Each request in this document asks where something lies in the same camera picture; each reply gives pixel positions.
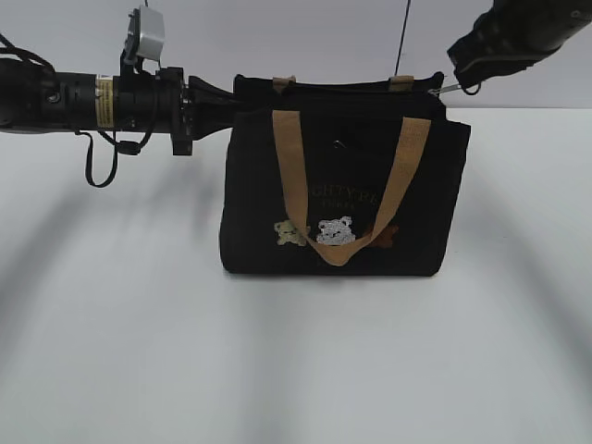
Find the black cable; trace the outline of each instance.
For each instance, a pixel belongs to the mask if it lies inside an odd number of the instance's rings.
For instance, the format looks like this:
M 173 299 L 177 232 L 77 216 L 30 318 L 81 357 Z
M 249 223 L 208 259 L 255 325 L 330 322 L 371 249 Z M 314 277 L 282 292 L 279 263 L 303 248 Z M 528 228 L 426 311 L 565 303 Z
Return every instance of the black cable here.
M 466 88 L 462 88 L 462 91 L 466 94 L 466 95 L 478 95 L 479 93 L 481 93 L 481 88 L 483 87 L 483 82 L 479 82 L 479 84 L 477 85 L 477 89 L 474 91 L 469 91 Z
M 117 142 L 114 137 L 109 136 L 104 131 L 97 131 L 99 133 L 99 135 L 103 139 L 105 139 L 106 141 L 111 143 L 113 146 L 115 146 L 116 150 L 118 150 L 118 151 L 123 145 L 132 144 L 134 146 L 134 151 L 136 151 L 135 153 L 123 153 L 123 154 L 138 154 L 148 144 L 148 142 L 152 138 L 152 136 L 154 134 L 154 130 L 156 128 L 156 118 L 158 117 L 158 103 L 159 102 L 158 102 L 158 84 L 156 82 L 155 77 L 153 77 L 153 92 L 154 92 L 153 105 L 152 105 L 152 114 L 150 117 L 150 124 L 149 124 L 148 129 L 144 133 L 142 139 L 139 142 L 125 142 L 125 141 Z
M 109 173 L 109 176 L 107 177 L 105 182 L 97 184 L 93 178 L 93 157 L 94 157 L 93 136 L 89 132 L 78 131 L 78 130 L 74 134 L 76 134 L 77 136 L 85 136 L 85 137 L 89 138 L 89 149 L 86 154 L 86 168 L 84 170 L 84 175 L 86 176 L 86 181 L 89 182 L 89 185 L 91 185 L 94 188 L 106 188 L 109 185 L 111 185 L 113 183 L 113 180 L 115 180 L 115 176 L 117 174 L 117 158 L 118 158 L 117 149 L 115 149 L 115 148 L 113 149 L 113 163 L 111 166 L 111 172 Z
M 411 10 L 412 0 L 407 0 L 407 10 L 405 11 L 405 21 L 403 21 L 403 29 L 401 32 L 401 41 L 399 43 L 399 54 L 397 55 L 397 67 L 395 68 L 395 76 L 399 74 L 399 65 L 401 64 L 401 55 L 403 46 L 405 44 L 405 34 L 407 33 L 407 23 L 409 21 L 409 11 Z
M 4 35 L 2 35 L 2 32 L 0 32 L 0 43 L 3 44 L 6 48 L 15 47 L 14 44 L 12 44 Z
M 59 78 L 57 77 L 56 69 L 51 63 L 39 55 L 36 55 L 31 51 L 27 51 L 26 49 L 16 48 L 14 46 L 9 48 L 0 48 L 0 55 L 17 56 L 24 61 L 37 62 L 50 72 L 54 80 L 55 89 L 59 90 Z

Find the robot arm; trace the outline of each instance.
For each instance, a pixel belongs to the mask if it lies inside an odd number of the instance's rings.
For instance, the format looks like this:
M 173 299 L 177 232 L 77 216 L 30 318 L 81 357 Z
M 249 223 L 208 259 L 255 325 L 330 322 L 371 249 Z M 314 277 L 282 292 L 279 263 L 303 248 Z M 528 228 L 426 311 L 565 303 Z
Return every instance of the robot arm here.
M 448 51 L 466 90 L 510 76 L 555 54 L 592 22 L 592 0 L 495 0 Z

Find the white table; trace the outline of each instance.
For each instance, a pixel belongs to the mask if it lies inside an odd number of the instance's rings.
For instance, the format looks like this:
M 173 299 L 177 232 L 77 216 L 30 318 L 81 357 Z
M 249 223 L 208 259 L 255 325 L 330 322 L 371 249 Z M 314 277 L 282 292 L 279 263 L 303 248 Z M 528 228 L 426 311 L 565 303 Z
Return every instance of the white table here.
M 592 111 L 450 114 L 433 279 L 225 274 L 227 132 L 106 191 L 84 139 L 1 135 L 0 442 L 592 442 Z

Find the cable wire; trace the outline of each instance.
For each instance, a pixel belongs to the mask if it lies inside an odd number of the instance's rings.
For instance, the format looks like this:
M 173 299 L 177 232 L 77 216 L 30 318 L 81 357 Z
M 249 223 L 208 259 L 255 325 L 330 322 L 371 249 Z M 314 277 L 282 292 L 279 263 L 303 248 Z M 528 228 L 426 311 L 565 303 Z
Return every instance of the cable wire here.
M 409 22 L 409 11 L 411 10 L 411 2 L 412 0 L 407 0 L 407 9 L 405 10 L 405 21 L 403 21 L 401 41 L 399 43 L 399 54 L 397 55 L 397 67 L 395 68 L 395 76 L 399 74 L 399 65 L 401 64 L 401 55 L 403 53 L 403 46 L 405 45 L 405 34 L 407 33 L 407 23 Z

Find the white wall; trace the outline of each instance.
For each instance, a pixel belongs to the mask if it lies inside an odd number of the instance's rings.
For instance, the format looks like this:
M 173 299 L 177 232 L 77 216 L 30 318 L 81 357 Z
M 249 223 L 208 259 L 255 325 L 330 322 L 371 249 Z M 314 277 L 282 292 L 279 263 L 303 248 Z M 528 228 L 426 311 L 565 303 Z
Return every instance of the white wall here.
M 127 13 L 139 0 L 2 0 L 0 29 L 59 70 L 117 73 Z M 451 74 L 446 50 L 491 0 L 413 0 L 401 73 Z M 295 74 L 305 81 L 383 80 L 395 66 L 404 0 L 152 0 L 166 17 L 163 62 L 230 88 L 241 73 Z M 589 107 L 586 30 L 525 74 L 491 80 L 457 106 Z

